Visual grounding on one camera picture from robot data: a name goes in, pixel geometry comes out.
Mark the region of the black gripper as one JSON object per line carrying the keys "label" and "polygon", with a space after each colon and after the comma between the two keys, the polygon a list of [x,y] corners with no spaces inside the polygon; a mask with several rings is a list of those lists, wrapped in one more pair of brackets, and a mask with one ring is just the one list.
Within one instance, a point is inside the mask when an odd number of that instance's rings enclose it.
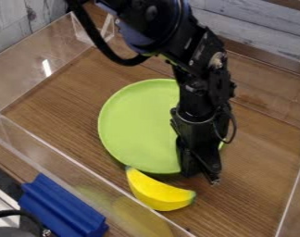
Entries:
{"label": "black gripper", "polygon": [[180,99],[171,113],[181,173],[189,178],[204,172],[209,184],[217,185],[223,171],[219,146],[228,135],[232,116],[229,101],[215,105],[208,84],[188,81],[180,84]]}

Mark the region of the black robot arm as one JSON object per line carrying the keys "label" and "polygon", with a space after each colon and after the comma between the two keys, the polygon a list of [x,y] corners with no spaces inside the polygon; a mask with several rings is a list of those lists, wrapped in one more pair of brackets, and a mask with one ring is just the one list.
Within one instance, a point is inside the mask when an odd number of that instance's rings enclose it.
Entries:
{"label": "black robot arm", "polygon": [[201,173],[212,184],[219,183],[220,146],[232,143],[237,134],[231,105],[237,84],[231,78],[225,44],[193,15],[189,0],[94,0],[116,17],[125,43],[137,53],[132,58],[122,58],[110,48],[81,0],[65,1],[113,62],[133,67],[155,56],[165,57],[180,91],[171,124],[181,173],[187,177]]}

